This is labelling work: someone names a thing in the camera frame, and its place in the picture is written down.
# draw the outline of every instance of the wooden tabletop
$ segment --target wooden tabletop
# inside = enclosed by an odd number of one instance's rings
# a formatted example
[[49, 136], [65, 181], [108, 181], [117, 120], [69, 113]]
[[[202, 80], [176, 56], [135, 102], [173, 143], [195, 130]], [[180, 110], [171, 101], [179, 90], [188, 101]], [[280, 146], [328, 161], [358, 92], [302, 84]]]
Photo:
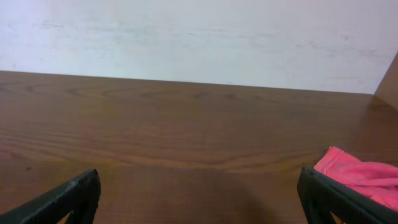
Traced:
[[0, 105], [0, 213], [96, 168], [95, 223], [305, 223], [329, 146], [398, 166], [371, 95], [0, 72]]

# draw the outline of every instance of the wooden panel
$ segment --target wooden panel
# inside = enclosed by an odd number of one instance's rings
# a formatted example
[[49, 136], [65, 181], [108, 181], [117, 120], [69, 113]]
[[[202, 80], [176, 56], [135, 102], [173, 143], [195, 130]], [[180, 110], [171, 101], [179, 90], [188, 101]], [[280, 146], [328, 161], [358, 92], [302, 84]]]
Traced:
[[381, 80], [375, 95], [398, 109], [398, 53]]
[[95, 223], [305, 223], [329, 146], [398, 165], [371, 95], [0, 72], [0, 105], [0, 212], [97, 168]]

